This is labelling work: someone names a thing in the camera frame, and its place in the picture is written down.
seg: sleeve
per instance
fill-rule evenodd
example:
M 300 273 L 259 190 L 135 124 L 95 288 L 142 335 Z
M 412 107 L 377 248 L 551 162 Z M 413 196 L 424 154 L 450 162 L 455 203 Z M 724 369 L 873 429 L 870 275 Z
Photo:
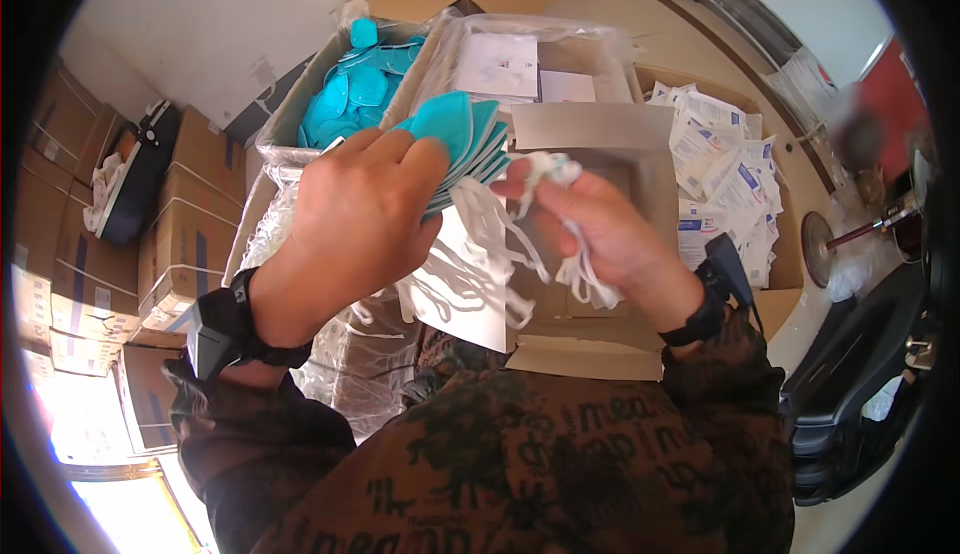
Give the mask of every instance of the sleeve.
M 778 412 L 786 373 L 770 365 L 746 308 L 727 312 L 720 333 L 689 355 L 678 360 L 669 347 L 663 351 L 662 386 L 730 481 L 731 512 L 739 518 L 726 535 L 730 549 L 786 552 L 793 477 Z
M 166 361 L 164 375 L 178 390 L 179 462 L 221 552 L 251 551 L 356 447 L 347 420 L 305 398 L 289 373 L 273 392 L 198 381 L 186 359 Z

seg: stack of teal masks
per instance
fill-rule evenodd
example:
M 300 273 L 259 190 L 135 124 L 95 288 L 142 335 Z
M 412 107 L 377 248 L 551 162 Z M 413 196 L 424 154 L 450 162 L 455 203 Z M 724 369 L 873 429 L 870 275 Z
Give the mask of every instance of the stack of teal masks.
M 415 116 L 395 127 L 414 138 L 436 138 L 446 144 L 450 165 L 446 176 L 426 208 L 430 216 L 453 204 L 450 188 L 463 177 L 473 177 L 488 186 L 503 172 L 510 159 L 503 151 L 507 124 L 497 120 L 496 100 L 471 102 L 465 91 L 450 91 L 424 102 Z
M 377 127 L 425 40 L 414 35 L 406 43 L 382 45 L 377 23 L 368 18 L 353 21 L 353 47 L 327 71 L 323 89 L 310 98 L 296 146 L 323 150 L 337 138 Z

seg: wall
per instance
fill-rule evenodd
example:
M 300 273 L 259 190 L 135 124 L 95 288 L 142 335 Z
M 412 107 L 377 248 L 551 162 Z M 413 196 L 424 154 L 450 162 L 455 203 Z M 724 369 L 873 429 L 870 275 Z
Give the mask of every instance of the wall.
M 82 19 L 74 19 L 63 36 L 59 55 L 67 70 L 90 93 L 110 104 L 126 120 L 137 123 L 146 108 L 161 96 L 127 65 L 110 44 L 90 30 Z
M 816 55 L 837 88 L 860 72 L 893 33 L 878 0 L 760 0 Z
M 75 26 L 159 94 L 226 128 L 323 46 L 333 30 L 330 11 L 343 1 L 85 0 Z

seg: hand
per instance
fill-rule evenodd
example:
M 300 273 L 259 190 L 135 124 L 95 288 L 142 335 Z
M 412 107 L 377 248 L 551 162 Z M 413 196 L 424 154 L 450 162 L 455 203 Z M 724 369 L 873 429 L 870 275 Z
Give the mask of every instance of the hand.
M 443 217 L 421 219 L 449 165 L 443 142 L 377 128 L 308 164 L 290 235 L 250 280 L 260 339 L 305 344 L 340 310 L 424 264 Z
M 530 161 L 521 159 L 507 169 L 507 177 L 490 188 L 505 198 L 519 200 Z M 671 252 L 634 205 L 606 179 L 590 171 L 560 187 L 542 179 L 534 192 L 543 210 L 534 222 L 559 255 L 577 254 L 577 241 L 562 220 L 577 224 L 590 248 L 597 279 L 617 287 L 640 307 L 658 332 L 683 327 L 703 302 L 703 284 L 677 254 Z

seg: person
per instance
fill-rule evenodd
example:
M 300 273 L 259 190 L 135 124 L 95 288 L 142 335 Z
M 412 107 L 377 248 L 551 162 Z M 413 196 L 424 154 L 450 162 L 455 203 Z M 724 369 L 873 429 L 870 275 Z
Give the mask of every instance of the person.
M 249 280 L 259 338 L 305 344 L 423 264 L 447 164 L 443 143 L 375 128 L 308 164 L 289 236 Z M 519 198 L 528 170 L 511 164 L 494 191 Z M 658 332 L 701 307 L 698 277 L 600 176 L 542 181 L 535 200 L 558 252 L 576 252 L 572 220 L 597 277 Z M 200 381 L 168 361 L 181 465 L 224 553 L 786 551 L 785 374 L 745 312 L 724 314 L 714 337 L 666 347 L 659 383 L 461 373 L 360 446 L 287 368 Z

